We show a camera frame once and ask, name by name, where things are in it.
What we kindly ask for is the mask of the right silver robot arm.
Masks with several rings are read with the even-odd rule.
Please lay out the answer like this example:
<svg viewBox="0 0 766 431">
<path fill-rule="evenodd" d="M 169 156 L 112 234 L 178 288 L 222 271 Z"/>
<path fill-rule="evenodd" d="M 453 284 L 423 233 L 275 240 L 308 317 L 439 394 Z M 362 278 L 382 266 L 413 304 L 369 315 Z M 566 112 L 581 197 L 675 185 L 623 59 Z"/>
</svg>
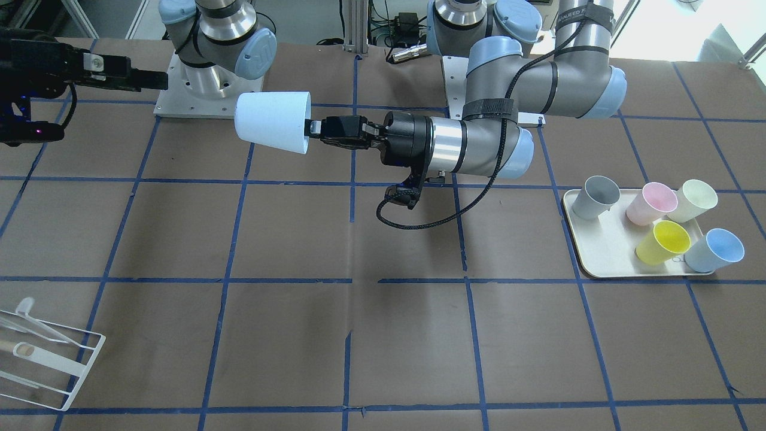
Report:
<svg viewBox="0 0 766 431">
<path fill-rule="evenodd" d="M 161 1 L 174 44 L 169 69 L 139 70 L 130 58 L 94 53 L 45 32 L 2 28 L 2 124 L 5 145 L 63 139 L 77 88 L 158 90 L 161 117 L 230 119 L 241 93 L 260 91 L 276 55 L 271 28 L 249 1 Z"/>
</svg>

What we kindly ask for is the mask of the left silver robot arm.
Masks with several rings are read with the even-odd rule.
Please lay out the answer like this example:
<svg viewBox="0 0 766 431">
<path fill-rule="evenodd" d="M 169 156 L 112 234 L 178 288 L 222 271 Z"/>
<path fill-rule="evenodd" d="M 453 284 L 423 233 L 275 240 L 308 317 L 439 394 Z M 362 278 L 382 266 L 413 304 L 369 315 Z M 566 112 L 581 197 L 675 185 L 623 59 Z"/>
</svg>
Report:
<svg viewBox="0 0 766 431">
<path fill-rule="evenodd" d="M 378 125 L 363 116 L 306 119 L 309 138 L 348 150 L 375 148 L 381 163 L 410 169 L 407 179 L 389 186 L 376 208 L 414 208 L 427 173 L 516 179 L 533 161 L 531 133 L 519 114 L 600 119 L 615 115 L 627 92 L 627 79 L 609 63 L 615 29 L 611 1 L 561 1 L 555 17 L 552 51 L 530 58 L 542 17 L 527 1 L 431 1 L 427 49 L 468 60 L 466 92 L 458 119 L 390 111 Z"/>
</svg>

